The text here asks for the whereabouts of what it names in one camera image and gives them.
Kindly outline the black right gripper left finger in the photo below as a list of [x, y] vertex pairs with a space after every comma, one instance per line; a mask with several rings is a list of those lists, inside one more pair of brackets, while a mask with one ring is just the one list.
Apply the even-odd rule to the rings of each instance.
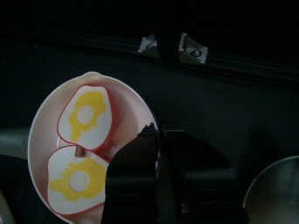
[[157, 130], [150, 123], [108, 165], [101, 224], [156, 224], [156, 159]]

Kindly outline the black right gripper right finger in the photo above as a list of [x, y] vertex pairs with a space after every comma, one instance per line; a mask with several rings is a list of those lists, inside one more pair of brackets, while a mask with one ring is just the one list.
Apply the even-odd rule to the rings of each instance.
[[226, 157], [182, 130], [162, 133], [177, 224], [248, 224]]

